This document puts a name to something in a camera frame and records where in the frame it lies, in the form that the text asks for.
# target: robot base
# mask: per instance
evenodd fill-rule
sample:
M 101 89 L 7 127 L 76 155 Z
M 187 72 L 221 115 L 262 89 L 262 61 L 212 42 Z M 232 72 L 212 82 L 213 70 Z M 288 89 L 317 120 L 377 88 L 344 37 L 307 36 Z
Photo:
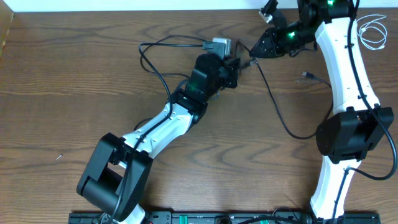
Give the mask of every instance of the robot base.
M 314 220 L 309 213 L 294 212 L 297 218 L 304 224 L 327 223 L 328 220 Z M 92 224 L 100 223 L 102 213 L 71 213 L 68 224 Z M 260 217 L 261 215 L 271 216 L 270 213 L 171 213 L 171 212 L 148 212 L 142 224 L 238 224 L 240 222 Z M 277 212 L 277 217 L 294 220 L 292 212 Z M 275 221 L 259 221 L 254 224 L 274 224 Z M 335 224 L 381 224 L 380 216 L 377 213 L 345 213 L 344 217 L 335 220 Z

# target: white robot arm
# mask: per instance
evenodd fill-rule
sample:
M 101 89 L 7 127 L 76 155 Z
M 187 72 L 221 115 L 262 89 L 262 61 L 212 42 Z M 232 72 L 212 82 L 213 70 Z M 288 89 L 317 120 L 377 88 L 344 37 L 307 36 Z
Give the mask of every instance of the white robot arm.
M 334 116 L 317 128 L 317 145 L 323 159 L 310 206 L 313 220 L 334 220 L 344 214 L 344 200 L 354 174 L 345 174 L 345 170 L 358 168 L 366 153 L 373 150 L 384 135 L 361 98 L 348 48 L 352 49 L 366 100 L 386 128 L 392 123 L 392 110 L 380 107 L 371 88 L 359 50 L 356 21 L 350 31 L 352 44 L 348 46 L 349 24 L 355 12 L 352 1 L 298 0 L 300 20 L 288 26 L 276 5 L 276 0 L 270 0 L 260 10 L 264 20 L 273 21 L 275 27 L 265 31 L 250 54 L 260 58 L 281 57 L 287 52 L 302 49 L 309 42 L 319 44 L 333 91 Z
M 143 127 L 118 138 L 111 133 L 98 143 L 79 181 L 77 192 L 120 223 L 139 224 L 145 217 L 138 205 L 152 161 L 175 138 L 185 134 L 206 113 L 207 101 L 218 90 L 236 88 L 239 59 L 228 57 L 231 40 L 204 42 L 207 54 L 197 58 L 185 89 L 178 88 L 164 109 Z M 108 163 L 126 169 L 124 177 Z

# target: wire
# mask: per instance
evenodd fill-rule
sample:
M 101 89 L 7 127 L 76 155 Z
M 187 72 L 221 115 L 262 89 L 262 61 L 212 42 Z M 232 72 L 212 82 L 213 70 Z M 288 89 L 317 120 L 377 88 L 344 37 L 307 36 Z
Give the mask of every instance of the wire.
M 143 119 L 142 121 L 138 122 L 138 124 L 134 127 L 134 131 L 138 129 L 140 124 L 150 121 L 150 120 L 152 120 L 152 118 L 146 118 L 146 119 Z
M 379 15 L 379 14 L 371 14 L 371 15 L 367 15 L 367 16 L 363 16 L 359 19 L 356 20 L 356 22 L 360 21 L 361 19 L 367 18 L 367 17 L 375 17 L 377 16 L 377 19 L 373 19 L 369 22 L 365 22 L 364 24 L 361 25 L 361 27 L 359 27 L 358 31 L 357 31 L 357 35 L 359 37 L 359 39 L 361 40 L 362 44 L 369 50 L 381 50 L 384 48 L 384 44 L 387 41 L 387 29 L 386 27 L 381 24 L 380 22 L 377 22 L 381 19 L 385 19 L 387 16 L 385 15 Z M 374 29 L 377 30 L 382 36 L 383 38 L 381 40 L 378 41 L 371 41 L 368 39 L 365 39 L 362 35 L 368 30 L 368 29 Z M 371 44 L 378 44 L 381 43 L 378 47 L 373 47 Z
M 318 44 L 317 44 L 317 41 L 314 40 L 314 42 L 313 42 L 313 50 L 308 49 L 308 48 L 306 48 L 306 47 L 304 47 L 304 48 L 302 48 L 302 49 L 299 49 L 297 52 L 296 52 L 295 50 L 292 50 L 292 51 L 289 52 L 289 57 L 296 57 L 300 52 L 305 51 L 305 50 L 306 50 L 306 51 L 311 51 L 311 52 L 316 52 L 316 51 L 318 51 Z
M 238 49 L 238 44 L 241 45 L 241 46 L 242 46 L 244 49 L 246 49 L 248 52 L 250 51 L 244 44 L 242 44 L 239 40 L 237 40 L 237 41 L 236 41 L 236 45 L 235 45 L 235 55 L 236 55 L 236 51 L 237 51 L 237 49 Z M 293 134 L 293 133 L 288 129 L 288 127 L 287 127 L 286 124 L 285 124 L 285 121 L 283 120 L 282 115 L 280 114 L 278 105 L 277 105 L 277 103 L 276 103 L 276 101 L 275 101 L 275 99 L 274 99 L 274 96 L 272 95 L 271 88 L 270 88 L 269 85 L 268 85 L 267 79 L 266 79 L 266 77 L 264 76 L 264 72 L 262 72 L 262 69 L 261 69 L 261 67 L 260 67 L 260 65 L 259 65 L 259 62 L 257 61 L 256 58 L 253 58 L 253 59 L 251 60 L 251 62 L 254 62 L 254 63 L 257 65 L 257 68 L 258 68 L 259 71 L 260 71 L 261 76 L 262 76 L 262 78 L 264 79 L 264 83 L 267 85 L 269 96 L 271 97 L 271 100 L 272 100 L 272 102 L 274 103 L 276 113 L 278 114 L 278 117 L 279 117 L 279 119 L 280 119 L 280 122 L 282 123 L 282 125 L 283 125 L 284 129 L 286 130 L 287 134 L 289 134 L 290 136 L 292 136 L 292 137 L 295 138 L 295 139 L 310 139 L 310 138 L 314 137 L 314 136 L 316 135 L 316 132 L 314 132 L 313 134 L 311 134 L 311 135 L 309 135 L 309 136 L 301 137 L 301 136 L 297 136 L 297 135 Z M 316 77 L 315 75 L 312 75 L 312 74 L 311 74 L 311 76 L 309 75 L 309 76 L 306 76 L 306 77 L 307 77 L 307 78 L 314 79 L 314 80 L 319 81 L 319 82 L 322 82 L 322 83 L 325 83 L 326 85 L 328 85 L 328 87 L 331 88 L 331 85 L 330 85 L 328 82 L 322 80 L 321 78 Z M 332 100 L 332 102 L 331 102 L 331 106 L 330 106 L 328 112 L 326 113 L 325 117 L 324 117 L 323 120 L 322 120 L 322 123 L 323 123 L 324 121 L 326 121 L 326 120 L 329 118 L 329 115 L 330 115 L 330 113 L 331 113 L 332 110 L 333 110 L 333 100 Z
M 170 36 L 167 36 L 167 37 L 165 37 L 165 38 L 163 38 L 163 39 L 158 40 L 157 42 L 155 42 L 155 44 L 158 44 L 158 43 L 163 42 L 163 41 L 165 41 L 165 40 L 167 40 L 167 39 L 176 38 L 176 37 L 187 38 L 187 39 L 193 39 L 193 40 L 200 40 L 200 41 L 207 41 L 207 40 L 202 39 L 202 38 L 199 38 L 199 37 L 192 37 L 192 36 L 187 36 L 187 35 L 170 35 Z M 146 47 L 146 48 L 144 49 L 143 52 L 145 53 L 145 52 L 146 52 L 148 49 L 150 49 L 152 46 L 153 46 L 153 45 L 148 45 L 148 47 Z M 144 62 L 142 61 L 142 57 L 139 57 L 139 63 L 140 63 L 140 65 L 141 65 L 141 68 L 142 68 L 144 71 L 146 71 L 146 72 L 148 72 L 148 73 L 151 73 L 151 74 L 155 74 L 155 72 L 152 72 L 152 71 L 148 70 L 148 68 L 146 68 L 146 67 L 144 66 Z M 182 74 L 182 73 L 161 73 L 161 75 L 162 75 L 162 76 L 180 75 L 180 76 L 183 76 L 183 77 L 185 77 L 185 78 L 189 78 L 188 75 Z
M 302 224 L 299 221 L 291 220 L 289 218 L 282 218 L 282 217 L 274 217 L 274 216 L 268 216 L 268 215 L 262 215 L 257 218 L 252 218 L 243 222 L 240 222 L 238 224 L 250 224 L 250 223 L 255 223 L 259 221 L 281 221 L 281 222 L 286 222 L 286 223 L 293 223 L 293 224 Z
M 282 206 L 282 207 L 279 207 L 279 208 L 275 209 L 275 211 L 272 212 L 272 216 L 273 216 L 273 217 L 276 217 L 276 213 L 277 213 L 279 210 L 281 210 L 281 209 L 286 209 L 286 210 L 292 212 L 294 218 L 295 218 L 297 221 L 300 221 L 300 219 L 296 216 L 296 214 L 293 212 L 293 210 L 290 209 L 289 207 L 285 207 L 285 206 Z
M 272 100 L 272 102 L 274 103 L 276 113 L 278 114 L 278 117 L 279 117 L 279 119 L 280 119 L 280 122 L 282 123 L 283 127 L 285 128 L 287 134 L 289 134 L 290 136 L 292 136 L 292 137 L 295 138 L 295 139 L 310 139 L 310 138 L 314 137 L 314 136 L 316 135 L 317 132 L 314 132 L 314 133 L 311 134 L 310 136 L 301 137 L 301 136 L 297 136 L 297 135 L 293 134 L 293 133 L 288 129 L 288 127 L 286 126 L 285 121 L 284 121 L 282 115 L 280 114 L 280 111 L 279 111 L 279 109 L 278 109 L 278 105 L 277 105 L 277 103 L 276 103 L 276 101 L 275 101 L 275 99 L 274 99 L 274 96 L 272 95 L 271 88 L 270 88 L 269 85 L 268 85 L 268 82 L 267 82 L 267 80 L 266 80 L 266 77 L 264 76 L 264 73 L 262 72 L 262 69 L 261 69 L 261 67 L 260 67 L 259 62 L 257 61 L 257 59 L 254 59 L 254 63 L 256 63 L 257 68 L 259 69 L 259 71 L 260 71 L 260 73 L 261 73 L 261 76 L 262 76 L 262 78 L 264 79 L 264 82 L 265 82 L 266 85 L 267 85 L 268 92 L 269 92 L 269 96 L 271 97 L 271 100 Z M 328 82 L 326 82 L 326 81 L 324 81 L 324 80 L 322 80 L 322 79 L 320 79 L 320 78 L 318 78 L 318 77 L 315 77 L 315 78 L 316 78 L 316 80 L 318 80 L 318 81 L 320 81 L 320 82 L 323 82 L 323 83 L 326 83 L 329 87 L 331 87 L 330 84 L 329 84 Z M 332 109 L 333 109 L 333 101 L 332 101 L 332 103 L 331 103 L 331 106 L 330 106 L 330 108 L 329 108 L 327 114 L 326 114 L 325 117 L 323 118 L 322 123 L 328 119 L 328 117 L 329 117 L 329 115 L 330 115 Z
M 126 188 L 126 183 L 127 183 L 127 178 L 130 172 L 130 166 L 132 163 L 132 159 L 134 157 L 134 152 L 136 151 L 136 149 L 138 148 L 138 145 L 140 145 L 140 143 L 142 142 L 142 140 L 144 140 L 144 138 L 146 138 L 146 136 L 153 131 L 155 128 L 157 128 L 159 125 L 161 125 L 164 121 L 168 120 L 173 112 L 173 103 L 171 100 L 171 94 L 170 94 L 170 90 L 169 87 L 167 86 L 165 80 L 163 79 L 162 75 L 159 73 L 159 71 L 154 67 L 154 65 L 149 61 L 149 59 L 145 56 L 144 51 L 142 49 L 142 46 L 153 46 L 153 45 L 159 45 L 159 46 L 167 46 L 167 47 L 201 47 L 201 45 L 199 44 L 165 44 L 165 43 L 141 43 L 139 45 L 139 53 L 141 54 L 141 57 L 146 61 L 146 63 L 150 66 L 150 68 L 155 72 L 155 74 L 158 76 L 158 78 L 161 80 L 166 93 L 167 93 L 167 99 L 169 101 L 169 112 L 167 113 L 167 116 L 165 116 L 162 120 L 160 120 L 158 123 L 156 123 L 155 125 L 153 125 L 152 127 L 150 127 L 144 134 L 142 134 L 139 139 L 137 140 L 136 144 L 134 145 L 133 149 L 132 149 L 132 153 L 131 156 L 128 157 L 128 161 L 126 164 L 126 170 L 124 171 L 124 176 L 121 182 L 121 187 L 120 187 L 120 194 L 118 197 L 118 201 L 116 202 L 115 208 L 113 210 L 113 213 L 111 215 L 110 220 L 113 221 L 114 217 L 116 216 L 116 213 L 119 210 L 122 198 L 123 198 L 123 194 L 124 194 L 124 189 Z
M 340 195 L 341 195 L 341 192 L 343 190 L 343 186 L 344 186 L 346 177 L 347 177 L 348 172 L 350 170 L 353 170 L 353 171 L 355 171 L 357 173 L 360 173 L 360 174 L 364 175 L 365 177 L 370 178 L 372 180 L 387 180 L 390 177 L 392 177 L 394 175 L 395 171 L 397 170 L 397 162 L 398 162 L 397 161 L 397 149 L 396 149 L 396 145 L 394 143 L 394 140 L 392 139 L 392 137 L 390 135 L 390 132 L 387 130 L 387 128 L 384 126 L 384 124 L 382 123 L 380 118 L 377 116 L 377 114 L 374 112 L 374 110 L 369 105 L 369 102 L 366 99 L 366 95 L 363 92 L 362 85 L 361 85 L 361 82 L 360 82 L 359 76 L 358 76 L 358 71 L 356 70 L 356 66 L 355 66 L 353 49 L 352 49 L 353 45 L 351 43 L 351 36 L 352 36 L 352 28 L 353 28 L 353 24 L 354 24 L 354 21 L 355 21 L 355 18 L 356 18 L 356 13 L 358 11 L 358 7 L 359 7 L 359 0 L 356 1 L 355 8 L 354 8 L 354 11 L 353 11 L 353 15 L 351 16 L 350 21 L 349 21 L 349 25 L 348 25 L 347 48 L 348 48 L 349 60 L 351 62 L 351 67 L 353 69 L 356 85 L 358 86 L 359 95 L 360 95 L 363 103 L 366 105 L 367 109 L 369 110 L 369 112 L 372 114 L 372 116 L 377 121 L 378 125 L 380 125 L 381 129 L 383 130 L 384 134 L 386 135 L 387 140 L 388 140 L 388 142 L 389 142 L 389 144 L 391 146 L 393 162 L 392 162 L 391 171 L 387 175 L 385 175 L 383 177 L 375 177 L 375 176 L 370 175 L 370 174 L 368 174 L 366 172 L 363 172 L 363 171 L 361 171 L 361 170 L 359 170 L 357 168 L 347 167 L 345 169 L 345 171 L 344 171 L 343 180 L 341 181 L 340 188 L 339 188 L 339 191 L 337 193 L 337 198 L 336 198 L 336 201 L 335 201 L 335 207 L 333 208 L 333 216 L 332 216 L 332 219 L 330 220 L 329 223 L 333 223 L 335 221 L 337 204 L 338 204 L 338 201 L 340 199 Z
M 177 90 L 179 90 L 182 86 L 184 86 L 185 84 L 187 84 L 189 82 L 189 80 L 182 80 L 180 81 L 180 83 L 177 85 L 177 87 L 175 87 L 175 90 L 173 93 L 175 93 Z
M 245 48 L 245 50 L 250 52 L 250 50 L 244 44 L 240 43 L 240 39 L 238 39 L 234 43 L 234 45 L 235 45 L 234 51 L 233 51 L 234 58 L 238 58 L 238 45 L 239 44 L 242 45 Z M 241 65 L 239 66 L 239 71 L 244 70 L 245 68 L 248 68 L 248 67 L 252 66 L 254 64 L 253 60 L 254 60 L 254 58 L 251 58 L 247 62 L 241 63 Z
M 103 213 L 99 218 L 99 224 L 108 223 L 108 222 L 114 223 L 113 221 L 108 220 L 108 218 L 109 215 L 107 213 Z

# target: wood grain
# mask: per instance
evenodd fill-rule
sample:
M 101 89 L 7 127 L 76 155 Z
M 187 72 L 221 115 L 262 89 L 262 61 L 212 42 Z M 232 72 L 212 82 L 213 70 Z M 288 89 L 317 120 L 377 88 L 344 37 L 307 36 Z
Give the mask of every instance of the wood grain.
M 295 10 L 284 13 L 290 22 L 297 19 Z M 388 16 L 386 48 L 361 51 L 382 105 L 398 111 L 398 16 L 394 9 L 377 13 Z M 16 14 L 0 61 L 0 222 L 66 223 L 72 211 L 97 210 L 75 190 L 96 143 L 107 132 L 132 131 L 159 113 L 166 99 L 160 81 L 139 67 L 140 42 L 184 34 L 239 38 L 251 47 L 266 28 L 252 10 Z M 157 47 L 148 56 L 161 72 L 190 74 L 202 53 Z M 260 64 L 289 128 L 312 133 L 331 93 L 301 73 L 328 79 L 322 53 Z M 180 80 L 167 77 L 170 88 Z M 390 130 L 397 139 L 396 123 Z M 383 139 L 361 168 L 383 175 L 391 163 Z M 201 122 L 156 158 L 142 205 L 175 211 L 304 208 L 320 166 L 315 140 L 287 135 L 251 67 L 237 89 L 222 91 Z M 376 210 L 383 223 L 395 223 L 397 191 L 396 176 L 375 182 L 355 175 L 345 209 Z

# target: white wall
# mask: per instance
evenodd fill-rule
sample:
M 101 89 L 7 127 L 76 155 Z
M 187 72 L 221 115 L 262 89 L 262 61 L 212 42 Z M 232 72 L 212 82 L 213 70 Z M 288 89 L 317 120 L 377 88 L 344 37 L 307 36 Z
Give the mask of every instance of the white wall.
M 4 0 L 14 12 L 259 9 L 267 0 Z M 295 8 L 297 0 L 278 0 Z M 360 7 L 398 7 L 398 0 L 362 0 Z

